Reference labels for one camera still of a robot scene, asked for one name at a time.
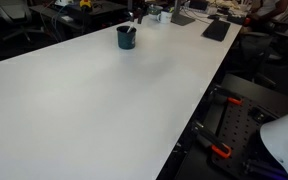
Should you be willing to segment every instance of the orange clamp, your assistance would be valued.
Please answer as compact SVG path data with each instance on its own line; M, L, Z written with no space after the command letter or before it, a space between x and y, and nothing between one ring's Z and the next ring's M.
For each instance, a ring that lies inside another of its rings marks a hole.
M212 150L216 153L216 154L218 154L218 155L220 155L222 158L224 158L224 159L227 159L228 157L230 157L230 155L231 155L231 153L232 153L232 149L229 147L229 146L227 146L226 144L223 144L224 145L224 147L227 149L227 153L225 153L225 152L223 152L222 150L220 150L219 148L217 148L215 145L212 145L211 147L212 147Z
M234 99L234 98L231 98L231 97L228 97L227 101L229 101L229 102L231 102L233 104L236 104L236 105L241 105L242 104L242 100Z

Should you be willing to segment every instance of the white table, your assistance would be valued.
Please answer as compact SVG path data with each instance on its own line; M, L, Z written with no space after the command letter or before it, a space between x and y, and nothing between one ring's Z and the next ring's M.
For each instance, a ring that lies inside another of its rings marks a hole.
M144 17L133 50L111 27L0 62L0 180L155 179L240 29L207 26Z

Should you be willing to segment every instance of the dark teal cup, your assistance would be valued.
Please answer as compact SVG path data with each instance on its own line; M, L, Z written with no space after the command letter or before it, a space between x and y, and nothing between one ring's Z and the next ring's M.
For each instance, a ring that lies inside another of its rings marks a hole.
M130 26L120 26L117 30L118 46L121 49L133 49L135 47L136 29L133 28L131 32L127 33Z

